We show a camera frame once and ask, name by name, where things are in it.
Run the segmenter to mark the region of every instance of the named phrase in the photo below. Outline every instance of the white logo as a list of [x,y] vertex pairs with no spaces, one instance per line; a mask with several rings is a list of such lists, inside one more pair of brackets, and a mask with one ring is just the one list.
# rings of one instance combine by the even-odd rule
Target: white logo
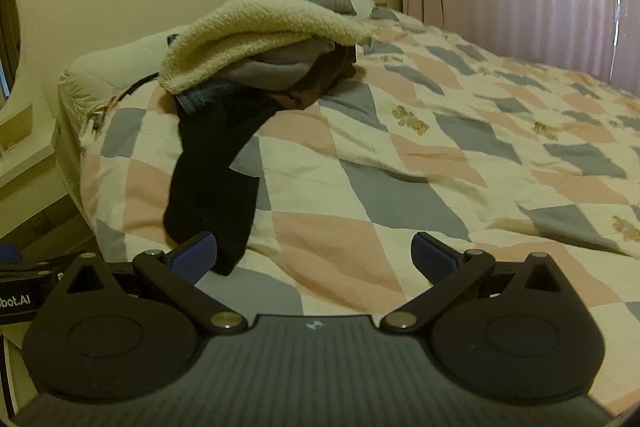
[[319,320],[314,320],[312,322],[308,322],[306,323],[306,327],[309,328],[312,331],[318,331],[320,328],[324,327],[324,323],[320,322]]
[[31,304],[31,298],[28,295],[20,295],[20,300],[17,297],[9,297],[8,299],[0,299],[0,308],[12,308],[14,306],[21,306],[23,304]]

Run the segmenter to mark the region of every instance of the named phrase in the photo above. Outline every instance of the bed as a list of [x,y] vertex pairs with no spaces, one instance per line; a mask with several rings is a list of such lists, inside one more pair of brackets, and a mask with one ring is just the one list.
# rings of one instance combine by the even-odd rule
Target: bed
[[[197,287],[249,320],[377,322],[430,287],[411,261],[416,232],[498,261],[546,251],[606,340],[591,396],[625,410],[640,399],[640,99],[362,6],[375,38],[357,47],[356,75],[278,113],[236,157],[233,169],[260,178],[250,240],[230,276]],[[97,99],[157,71],[179,29],[76,60],[60,84],[75,132]],[[108,262],[175,246],[162,215],[177,125],[151,81],[81,137],[79,197]]]

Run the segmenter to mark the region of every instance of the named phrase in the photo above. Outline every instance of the oval mirror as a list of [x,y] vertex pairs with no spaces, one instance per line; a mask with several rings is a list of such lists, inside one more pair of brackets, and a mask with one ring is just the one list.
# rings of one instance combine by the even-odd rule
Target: oval mirror
[[15,83],[20,58],[20,23],[15,0],[0,0],[0,108]]

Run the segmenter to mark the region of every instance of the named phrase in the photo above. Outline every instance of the silver bolt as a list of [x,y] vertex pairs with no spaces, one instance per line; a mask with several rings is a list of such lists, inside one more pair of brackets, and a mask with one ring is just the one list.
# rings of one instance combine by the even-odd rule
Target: silver bolt
[[238,315],[236,312],[218,312],[211,315],[209,320],[215,327],[228,330],[242,324],[242,315]]
[[410,328],[417,324],[418,318],[411,312],[391,312],[385,322],[392,328]]

